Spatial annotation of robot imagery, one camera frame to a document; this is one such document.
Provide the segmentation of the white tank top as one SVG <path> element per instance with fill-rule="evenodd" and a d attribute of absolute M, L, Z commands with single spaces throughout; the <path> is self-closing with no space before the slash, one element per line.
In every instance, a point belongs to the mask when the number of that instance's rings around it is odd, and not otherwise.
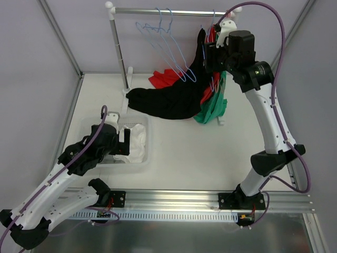
<path fill-rule="evenodd" d="M 130 154 L 114 155 L 113 158 L 124 163 L 141 163 L 145 156 L 146 128 L 142 124 L 136 124 L 132 128 L 124 125 L 120 133 L 124 133 L 126 129 L 130 130 Z"/>

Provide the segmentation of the light blue wire hanger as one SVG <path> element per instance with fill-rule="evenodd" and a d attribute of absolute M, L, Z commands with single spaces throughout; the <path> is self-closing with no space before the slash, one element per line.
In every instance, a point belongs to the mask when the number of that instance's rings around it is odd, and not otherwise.
<path fill-rule="evenodd" d="M 160 44 L 162 48 L 167 49 L 166 45 L 164 44 L 163 40 L 161 39 L 160 35 L 157 32 L 158 25 L 153 26 L 153 25 L 150 25 L 149 23 L 142 24 L 140 22 L 135 22 L 135 26 L 136 26 L 136 29 L 141 33 L 141 35 L 145 38 L 145 40 L 150 44 L 150 46 L 164 60 L 164 62 L 168 66 L 170 64 L 171 67 L 174 67 L 174 64 L 172 63 L 172 61 L 169 59 L 169 57 L 164 52 L 162 52 L 159 46 Z"/>

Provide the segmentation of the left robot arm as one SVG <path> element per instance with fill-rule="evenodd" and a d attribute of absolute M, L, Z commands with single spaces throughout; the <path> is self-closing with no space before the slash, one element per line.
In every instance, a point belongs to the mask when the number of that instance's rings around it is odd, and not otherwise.
<path fill-rule="evenodd" d="M 24 250 L 41 244 L 62 221 L 87 207 L 121 208 L 125 193 L 113 192 L 101 179 L 92 179 L 87 187 L 64 200 L 60 195 L 107 155 L 130 153 L 131 131 L 118 132 L 109 124 L 93 125 L 91 134 L 69 145 L 41 185 L 17 208 L 1 211 L 6 233 Z"/>

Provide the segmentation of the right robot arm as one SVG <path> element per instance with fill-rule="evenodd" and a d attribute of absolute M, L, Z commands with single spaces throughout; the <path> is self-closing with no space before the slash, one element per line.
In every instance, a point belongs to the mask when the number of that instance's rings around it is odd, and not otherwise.
<path fill-rule="evenodd" d="M 261 197 L 260 188 L 269 176 L 283 169 L 305 147 L 291 137 L 282 139 L 286 123 L 281 112 L 275 112 L 276 92 L 270 65 L 255 59 L 255 37 L 246 30 L 220 32 L 217 40 L 206 44 L 205 67 L 208 72 L 227 71 L 250 102 L 264 140 L 264 150 L 251 156 L 252 168 L 246 178 L 224 202 L 230 207 L 250 209 Z"/>

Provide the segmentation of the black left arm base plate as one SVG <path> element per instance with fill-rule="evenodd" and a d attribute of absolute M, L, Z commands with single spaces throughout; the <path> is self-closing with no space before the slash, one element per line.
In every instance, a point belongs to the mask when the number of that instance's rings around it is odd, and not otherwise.
<path fill-rule="evenodd" d="M 111 191 L 110 196 L 108 198 L 109 208 L 124 208 L 126 200 L 126 192 L 125 191 Z"/>

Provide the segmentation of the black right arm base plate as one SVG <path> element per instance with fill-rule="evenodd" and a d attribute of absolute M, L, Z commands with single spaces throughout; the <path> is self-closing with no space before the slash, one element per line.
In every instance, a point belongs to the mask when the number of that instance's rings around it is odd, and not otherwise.
<path fill-rule="evenodd" d="M 254 196 L 247 197 L 237 192 L 222 192 L 218 195 L 219 209 L 221 210 L 265 210 L 266 204 L 264 196 L 258 193 Z"/>

